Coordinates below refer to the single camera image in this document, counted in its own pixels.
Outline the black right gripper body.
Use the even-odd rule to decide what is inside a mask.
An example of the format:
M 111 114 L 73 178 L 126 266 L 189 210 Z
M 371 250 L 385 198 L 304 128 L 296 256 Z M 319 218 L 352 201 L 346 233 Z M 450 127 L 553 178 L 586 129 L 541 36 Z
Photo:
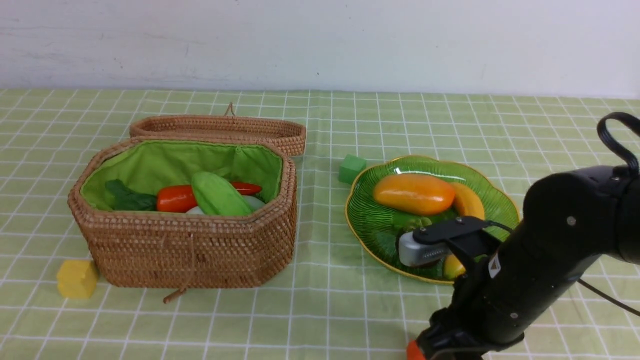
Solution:
M 454 291 L 451 304 L 415 340 L 426 360 L 479 360 L 524 339 L 524 332 L 602 252 L 537 235 L 511 235 L 484 268 Z

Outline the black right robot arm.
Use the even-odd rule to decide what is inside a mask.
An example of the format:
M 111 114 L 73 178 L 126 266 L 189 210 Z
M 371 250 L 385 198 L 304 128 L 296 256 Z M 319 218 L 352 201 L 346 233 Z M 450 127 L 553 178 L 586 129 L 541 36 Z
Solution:
M 407 357 L 480 360 L 518 344 L 603 255 L 639 264 L 639 176 L 601 165 L 541 178 L 526 192 L 521 222 L 496 249 L 478 262 L 458 251 L 466 274 Z

